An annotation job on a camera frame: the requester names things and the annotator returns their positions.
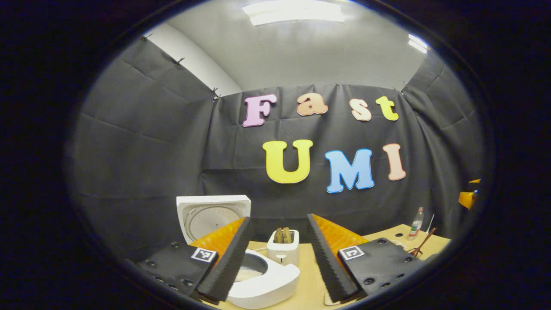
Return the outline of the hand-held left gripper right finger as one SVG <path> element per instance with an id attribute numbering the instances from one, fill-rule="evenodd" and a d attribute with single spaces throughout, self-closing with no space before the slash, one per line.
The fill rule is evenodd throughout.
<path id="1" fill-rule="evenodd" d="M 316 214 L 307 220 L 317 265 L 333 302 L 372 299 L 425 265 L 386 238 L 368 241 Z"/>

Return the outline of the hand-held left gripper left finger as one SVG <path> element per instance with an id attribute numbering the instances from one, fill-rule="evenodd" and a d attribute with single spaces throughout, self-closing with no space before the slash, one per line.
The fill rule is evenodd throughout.
<path id="1" fill-rule="evenodd" d="M 250 217 L 242 217 L 191 245 L 173 242 L 136 267 L 170 295 L 218 304 L 232 288 L 252 232 Z"/>

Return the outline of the white chopstick holder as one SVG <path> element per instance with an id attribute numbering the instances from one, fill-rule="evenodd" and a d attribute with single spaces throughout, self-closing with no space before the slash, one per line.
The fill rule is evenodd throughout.
<path id="1" fill-rule="evenodd" d="M 277 230 L 273 231 L 267 243 L 267 255 L 269 259 L 286 266 L 293 264 L 298 266 L 299 262 L 299 240 L 300 235 L 297 230 L 291 229 L 291 243 L 276 243 Z"/>

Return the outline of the white rice cooker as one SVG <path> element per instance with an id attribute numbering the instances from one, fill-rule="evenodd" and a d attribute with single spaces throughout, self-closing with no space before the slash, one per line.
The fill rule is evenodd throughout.
<path id="1" fill-rule="evenodd" d="M 245 195 L 180 196 L 176 211 L 184 238 L 191 245 L 197 239 L 251 214 L 251 201 Z M 246 249 L 241 266 L 262 276 L 233 282 L 227 301 L 245 309 L 260 309 L 291 298 L 297 290 L 299 268 L 281 265 L 258 251 Z"/>

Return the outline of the clear plastic bottle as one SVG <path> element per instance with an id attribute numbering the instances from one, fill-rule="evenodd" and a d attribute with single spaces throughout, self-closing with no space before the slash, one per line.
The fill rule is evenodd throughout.
<path id="1" fill-rule="evenodd" d="M 420 207 L 415 215 L 413 222 L 411 224 L 411 229 L 408 233 L 408 241 L 413 241 L 419 234 L 421 226 L 424 220 L 424 208 Z"/>

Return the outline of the thin brown stick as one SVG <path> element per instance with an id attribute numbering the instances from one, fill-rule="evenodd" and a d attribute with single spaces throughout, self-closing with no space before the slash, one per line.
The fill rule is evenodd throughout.
<path id="1" fill-rule="evenodd" d="M 422 249 L 423 245 L 425 245 L 425 243 L 435 233 L 436 230 L 437 230 L 437 227 L 433 227 L 432 230 L 427 234 L 425 239 L 421 242 L 421 244 L 418 247 L 415 247 L 415 248 L 409 250 L 408 253 L 411 254 L 411 255 L 414 255 L 415 257 L 417 257 L 419 254 L 421 254 L 421 249 Z"/>

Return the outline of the black backdrop cloth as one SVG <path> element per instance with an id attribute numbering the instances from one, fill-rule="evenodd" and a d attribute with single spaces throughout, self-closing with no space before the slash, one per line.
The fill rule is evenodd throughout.
<path id="1" fill-rule="evenodd" d="M 358 234 L 410 224 L 417 208 L 453 238 L 457 199 L 489 152 L 478 109 L 430 52 L 401 92 L 315 83 L 213 101 L 159 47 L 136 41 L 105 69 L 75 124 L 77 206 L 116 255 L 183 241 L 177 196 L 246 195 L 255 241 L 317 214 Z"/>

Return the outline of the small ceiling light panel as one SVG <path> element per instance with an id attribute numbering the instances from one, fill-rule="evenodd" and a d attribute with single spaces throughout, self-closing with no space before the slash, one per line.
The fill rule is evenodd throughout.
<path id="1" fill-rule="evenodd" d="M 429 45 L 425 43 L 425 41 L 413 34 L 408 34 L 408 45 L 423 54 L 427 54 L 430 49 Z"/>

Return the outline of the large ceiling light panel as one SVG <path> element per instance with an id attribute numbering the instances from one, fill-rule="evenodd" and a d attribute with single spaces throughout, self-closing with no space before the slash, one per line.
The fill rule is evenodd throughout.
<path id="1" fill-rule="evenodd" d="M 254 26 L 295 20 L 344 22 L 339 4 L 319 0 L 269 0 L 244 6 L 242 10 Z"/>

